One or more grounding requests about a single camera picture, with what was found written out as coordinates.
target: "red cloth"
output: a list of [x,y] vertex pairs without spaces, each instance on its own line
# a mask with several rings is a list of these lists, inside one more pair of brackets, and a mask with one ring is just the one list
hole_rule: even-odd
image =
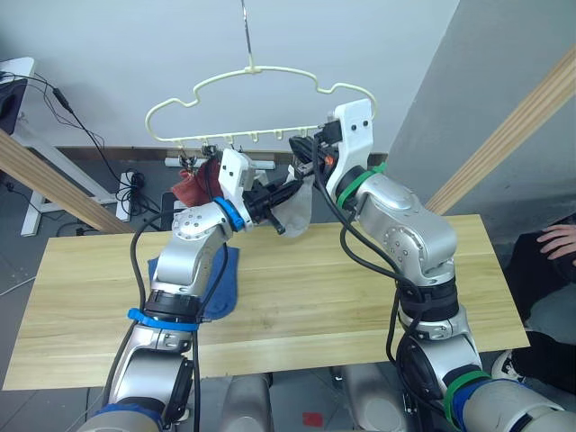
[[175,197],[184,203],[186,207],[194,207],[210,202],[210,196],[206,190],[206,167],[209,168],[209,182],[212,194],[214,196],[222,196],[220,183],[218,183],[220,163],[215,159],[208,160],[198,168],[198,172],[195,175],[188,173],[185,169],[178,173],[183,180],[172,186],[171,190]]

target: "metal rod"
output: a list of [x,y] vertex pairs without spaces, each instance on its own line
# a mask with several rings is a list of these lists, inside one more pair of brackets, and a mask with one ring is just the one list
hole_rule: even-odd
[[244,14],[244,30],[246,32],[246,44],[248,46],[248,62],[250,69],[254,67],[254,59],[252,57],[252,46],[250,45],[250,31],[248,30],[248,12],[246,12],[246,4],[244,0],[240,0],[242,3],[242,13]]

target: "person's hand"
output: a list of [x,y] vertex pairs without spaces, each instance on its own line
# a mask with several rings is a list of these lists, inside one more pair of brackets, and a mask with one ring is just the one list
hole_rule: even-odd
[[553,250],[548,259],[563,257],[576,252],[576,225],[553,225],[543,229],[545,234],[536,239],[538,243],[546,243],[540,252],[547,254]]

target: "blue towel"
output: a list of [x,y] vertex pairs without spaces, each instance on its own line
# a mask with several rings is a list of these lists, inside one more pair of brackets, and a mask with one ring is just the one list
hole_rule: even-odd
[[[205,318],[209,320],[219,320],[234,311],[238,300],[238,258],[239,249],[237,247],[228,247],[228,264],[226,265],[226,270],[222,275],[222,279],[214,295],[210,299],[208,306],[206,306],[206,310],[204,311]],[[222,267],[223,260],[224,249],[221,247],[212,260],[212,271],[208,278],[204,296],[208,293],[212,284],[214,284],[216,276]],[[150,280],[152,280],[152,276],[156,271],[157,264],[158,258],[148,261],[148,277]]]

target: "green ring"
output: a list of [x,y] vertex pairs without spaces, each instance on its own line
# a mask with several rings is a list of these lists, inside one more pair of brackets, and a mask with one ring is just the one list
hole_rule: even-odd
[[349,198],[349,196],[351,194],[353,194],[356,191],[356,189],[358,187],[360,187],[360,185],[366,179],[368,179],[369,177],[373,176],[376,173],[383,173],[384,169],[386,169],[386,162],[382,162],[379,166],[375,166],[370,171],[365,171],[361,175],[359,175],[357,178],[355,178],[354,181],[351,184],[349,184],[346,187],[346,189],[344,189],[344,191],[342,191],[342,193],[338,197],[337,202],[336,202],[337,206],[342,208],[342,206],[344,205],[346,200]]
[[448,386],[446,390],[446,395],[444,397],[444,414],[446,416],[446,420],[454,426],[457,430],[460,428],[454,424],[453,418],[453,407],[452,401],[454,400],[454,395],[458,392],[462,387],[464,387],[467,383],[477,380],[478,378],[490,378],[490,376],[483,372],[483,371],[472,371],[469,373],[465,373],[462,376],[459,376],[452,383]]

